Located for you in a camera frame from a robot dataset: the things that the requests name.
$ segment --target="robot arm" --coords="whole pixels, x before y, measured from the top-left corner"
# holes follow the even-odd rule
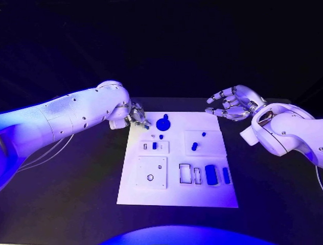
[[[124,128],[132,122],[150,125],[142,106],[130,101],[129,92],[116,81],[0,114],[0,190],[38,149],[104,120],[112,129]]]
[[[302,152],[313,164],[323,168],[323,119],[292,104],[270,104],[246,86],[221,91],[208,103],[224,99],[225,110],[207,108],[207,112],[235,121],[254,116],[251,126],[241,132],[250,145],[258,142],[277,156],[292,150]]]

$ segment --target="table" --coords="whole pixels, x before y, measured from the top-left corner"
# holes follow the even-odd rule
[[[205,99],[136,98],[146,111],[204,111]],[[240,136],[250,119],[220,118],[240,208],[117,205],[129,128],[87,129],[60,155],[0,192],[0,242],[99,244],[163,225],[221,228],[279,244],[323,244],[323,192],[315,166],[271,155]]]

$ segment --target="blue rectangular block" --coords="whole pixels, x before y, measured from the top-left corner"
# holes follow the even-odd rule
[[[205,170],[207,170],[208,184],[217,185],[218,179],[217,179],[217,173],[215,173],[215,165],[207,165]]]
[[[230,178],[230,172],[228,172],[228,168],[227,167],[222,168],[222,175],[224,175],[224,182],[227,184],[230,184],[231,183],[231,178]]]

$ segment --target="black backdrop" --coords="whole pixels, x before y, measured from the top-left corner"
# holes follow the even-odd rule
[[[313,111],[323,1],[0,1],[0,111],[110,79],[150,97],[244,84]]]

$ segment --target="white cable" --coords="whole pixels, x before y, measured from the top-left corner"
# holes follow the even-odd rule
[[[52,150],[57,148],[57,146],[60,145],[60,143],[63,142],[63,140],[55,144],[55,146],[47,151],[47,153],[39,157],[37,158],[32,162],[27,163],[27,164],[22,164],[21,168],[22,169],[24,167],[27,167],[28,165],[34,164],[37,161],[39,161],[51,152]]]
[[[319,175],[319,169],[318,169],[318,166],[316,166],[316,176],[318,176],[319,184],[320,184],[320,187],[322,187],[322,190],[323,190],[323,185],[322,185],[322,180],[320,180],[320,175]]]
[[[42,165],[47,161],[50,161],[58,155],[58,153],[64,150],[64,148],[67,147],[73,138],[74,138],[74,134],[71,135],[71,138],[70,138],[68,142],[65,143],[65,145],[63,146],[61,150],[57,152],[57,154],[50,159],[47,159],[44,162],[41,162],[41,163],[38,163],[29,167],[24,167],[22,169],[18,170],[18,172],[28,170],[29,168],[37,167],[37,166]]]

